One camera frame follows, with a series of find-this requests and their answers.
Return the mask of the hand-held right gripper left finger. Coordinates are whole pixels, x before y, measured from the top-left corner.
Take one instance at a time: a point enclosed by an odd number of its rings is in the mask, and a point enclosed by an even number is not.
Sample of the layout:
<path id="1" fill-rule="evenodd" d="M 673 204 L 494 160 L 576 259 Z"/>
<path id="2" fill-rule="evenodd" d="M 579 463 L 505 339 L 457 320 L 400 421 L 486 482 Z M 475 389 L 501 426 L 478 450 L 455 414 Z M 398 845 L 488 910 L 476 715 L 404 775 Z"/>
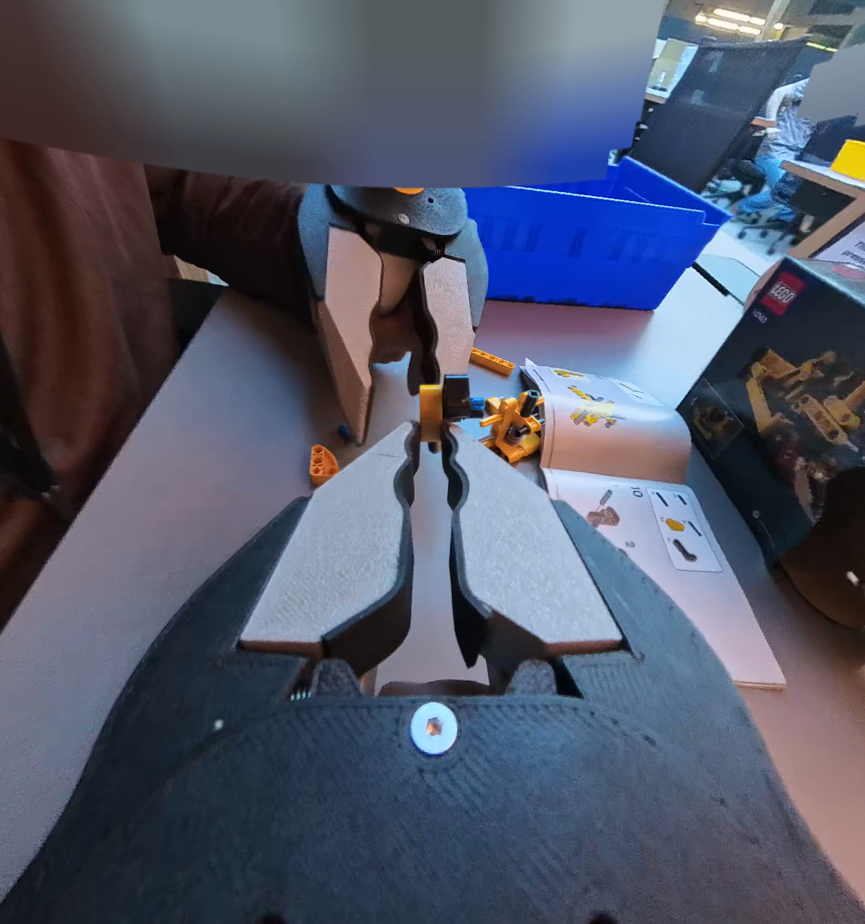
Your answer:
<path id="1" fill-rule="evenodd" d="M 335 659 L 364 676 L 411 623 L 416 424 L 405 422 L 306 500 L 240 634 L 245 650 Z"/>

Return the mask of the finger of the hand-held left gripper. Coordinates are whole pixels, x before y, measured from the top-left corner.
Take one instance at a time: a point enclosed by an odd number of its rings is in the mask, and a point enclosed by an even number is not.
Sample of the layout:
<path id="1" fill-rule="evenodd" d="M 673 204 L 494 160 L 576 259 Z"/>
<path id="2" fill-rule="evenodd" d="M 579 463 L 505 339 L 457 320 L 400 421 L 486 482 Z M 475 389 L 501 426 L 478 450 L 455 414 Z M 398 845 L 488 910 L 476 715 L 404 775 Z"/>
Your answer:
<path id="1" fill-rule="evenodd" d="M 417 396 L 422 385 L 442 385 L 445 376 L 468 371 L 475 334 L 465 263 L 441 257 L 423 264 L 408 305 L 415 338 L 407 388 Z"/>
<path id="2" fill-rule="evenodd" d="M 382 259 L 357 233 L 328 229 L 323 295 L 317 320 L 334 390 L 353 441 L 364 442 L 369 422 L 373 349 L 371 318 L 382 291 Z"/>

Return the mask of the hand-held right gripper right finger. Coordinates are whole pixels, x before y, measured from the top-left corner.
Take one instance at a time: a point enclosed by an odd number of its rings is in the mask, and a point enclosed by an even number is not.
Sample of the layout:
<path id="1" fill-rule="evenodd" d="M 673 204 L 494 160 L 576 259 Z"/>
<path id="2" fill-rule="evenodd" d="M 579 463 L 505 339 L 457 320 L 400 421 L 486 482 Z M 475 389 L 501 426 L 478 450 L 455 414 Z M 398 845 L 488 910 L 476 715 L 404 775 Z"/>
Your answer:
<path id="1" fill-rule="evenodd" d="M 453 622 L 468 666 L 618 649 L 623 635 L 549 494 L 459 425 L 443 430 Z"/>

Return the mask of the yellow-black LEGO piece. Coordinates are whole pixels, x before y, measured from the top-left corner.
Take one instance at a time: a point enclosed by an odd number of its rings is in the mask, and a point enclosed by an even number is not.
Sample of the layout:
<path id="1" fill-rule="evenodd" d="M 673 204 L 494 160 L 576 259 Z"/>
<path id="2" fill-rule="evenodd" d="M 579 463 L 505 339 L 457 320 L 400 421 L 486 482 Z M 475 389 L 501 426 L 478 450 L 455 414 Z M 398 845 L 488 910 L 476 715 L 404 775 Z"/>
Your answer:
<path id="1" fill-rule="evenodd" d="M 443 377 L 441 390 L 442 418 L 445 422 L 482 420 L 486 399 L 475 398 L 467 374 L 449 374 Z"/>

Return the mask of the person's left forearm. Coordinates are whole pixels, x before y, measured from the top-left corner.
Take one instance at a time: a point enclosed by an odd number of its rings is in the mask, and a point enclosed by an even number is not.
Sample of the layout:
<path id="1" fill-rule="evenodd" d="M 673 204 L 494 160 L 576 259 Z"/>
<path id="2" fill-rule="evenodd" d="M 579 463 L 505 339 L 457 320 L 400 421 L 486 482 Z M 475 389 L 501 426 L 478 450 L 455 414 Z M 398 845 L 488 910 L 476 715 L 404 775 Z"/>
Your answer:
<path id="1" fill-rule="evenodd" d="M 146 165 L 162 252 L 303 318 L 310 283 L 298 216 L 308 184 Z"/>

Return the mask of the yellow lego subassembly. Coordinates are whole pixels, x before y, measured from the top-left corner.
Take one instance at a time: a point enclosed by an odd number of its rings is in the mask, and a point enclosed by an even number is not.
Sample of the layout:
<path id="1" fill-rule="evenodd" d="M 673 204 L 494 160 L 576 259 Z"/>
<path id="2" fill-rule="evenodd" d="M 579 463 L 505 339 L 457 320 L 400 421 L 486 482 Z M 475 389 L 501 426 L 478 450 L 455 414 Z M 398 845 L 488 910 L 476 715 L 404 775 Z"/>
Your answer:
<path id="1" fill-rule="evenodd" d="M 489 433 L 478 442 L 511 466 L 537 454 L 541 451 L 539 411 L 543 402 L 537 390 L 524 391 L 516 398 L 486 398 L 480 426 Z"/>

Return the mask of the lego instruction booklet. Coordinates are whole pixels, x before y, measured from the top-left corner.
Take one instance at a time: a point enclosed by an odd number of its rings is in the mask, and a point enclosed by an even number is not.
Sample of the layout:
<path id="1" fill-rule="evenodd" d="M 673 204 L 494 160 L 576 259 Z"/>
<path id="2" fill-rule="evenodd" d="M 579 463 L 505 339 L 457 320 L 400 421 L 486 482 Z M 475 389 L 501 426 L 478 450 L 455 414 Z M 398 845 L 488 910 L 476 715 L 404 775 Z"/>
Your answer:
<path id="1" fill-rule="evenodd" d="M 542 397 L 542 479 L 623 551 L 702 632 L 738 687 L 782 690 L 785 675 L 688 487 L 685 422 L 621 379 L 526 360 Z"/>

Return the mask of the dark lego set box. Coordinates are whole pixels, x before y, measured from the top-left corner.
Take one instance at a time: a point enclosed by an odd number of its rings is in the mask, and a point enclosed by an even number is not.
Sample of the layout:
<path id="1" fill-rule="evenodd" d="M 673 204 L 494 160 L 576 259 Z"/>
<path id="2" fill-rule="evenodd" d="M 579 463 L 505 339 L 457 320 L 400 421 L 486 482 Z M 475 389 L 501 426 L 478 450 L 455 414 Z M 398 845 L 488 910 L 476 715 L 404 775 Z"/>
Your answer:
<path id="1" fill-rule="evenodd" d="M 865 271 L 778 261 L 678 410 L 766 563 L 865 628 Z"/>

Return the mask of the person's left hand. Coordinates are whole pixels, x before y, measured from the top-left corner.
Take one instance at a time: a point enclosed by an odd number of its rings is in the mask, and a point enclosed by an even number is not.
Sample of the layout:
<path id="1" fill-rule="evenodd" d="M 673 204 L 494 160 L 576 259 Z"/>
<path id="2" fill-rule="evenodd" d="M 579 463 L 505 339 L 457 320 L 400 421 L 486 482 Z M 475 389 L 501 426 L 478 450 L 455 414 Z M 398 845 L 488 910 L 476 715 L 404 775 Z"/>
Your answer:
<path id="1" fill-rule="evenodd" d="M 386 314 L 373 316 L 370 325 L 372 364 L 392 364 L 421 349 L 412 308 L 401 305 Z"/>

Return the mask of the blue plastic bin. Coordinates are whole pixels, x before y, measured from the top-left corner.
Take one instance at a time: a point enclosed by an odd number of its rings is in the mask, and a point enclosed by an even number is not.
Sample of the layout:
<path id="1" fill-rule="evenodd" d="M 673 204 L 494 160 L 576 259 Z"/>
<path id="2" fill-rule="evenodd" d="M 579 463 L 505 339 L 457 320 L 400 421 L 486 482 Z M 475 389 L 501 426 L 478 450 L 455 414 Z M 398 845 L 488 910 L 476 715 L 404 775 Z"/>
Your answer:
<path id="1" fill-rule="evenodd" d="M 603 179 L 465 195 L 494 301 L 654 310 L 730 219 L 629 157 Z"/>

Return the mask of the black office chair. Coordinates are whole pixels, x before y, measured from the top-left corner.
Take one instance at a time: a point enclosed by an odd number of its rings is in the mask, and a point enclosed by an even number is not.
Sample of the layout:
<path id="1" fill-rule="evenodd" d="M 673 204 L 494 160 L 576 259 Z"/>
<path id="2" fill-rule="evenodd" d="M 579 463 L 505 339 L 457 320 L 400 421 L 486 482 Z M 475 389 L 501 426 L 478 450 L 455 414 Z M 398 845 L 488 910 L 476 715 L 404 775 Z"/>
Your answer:
<path id="1" fill-rule="evenodd" d="M 629 158 L 700 193 L 805 46 L 803 39 L 701 45 Z"/>

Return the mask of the cardboard sign with printed sheet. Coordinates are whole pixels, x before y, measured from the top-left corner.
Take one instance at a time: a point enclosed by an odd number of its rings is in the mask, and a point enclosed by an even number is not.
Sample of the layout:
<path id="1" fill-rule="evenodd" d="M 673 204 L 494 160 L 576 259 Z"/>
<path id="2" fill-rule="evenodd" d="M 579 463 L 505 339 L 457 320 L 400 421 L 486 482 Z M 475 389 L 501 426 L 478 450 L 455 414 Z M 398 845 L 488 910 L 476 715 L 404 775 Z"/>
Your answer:
<path id="1" fill-rule="evenodd" d="M 794 246 L 790 256 L 865 273 L 865 191 Z"/>

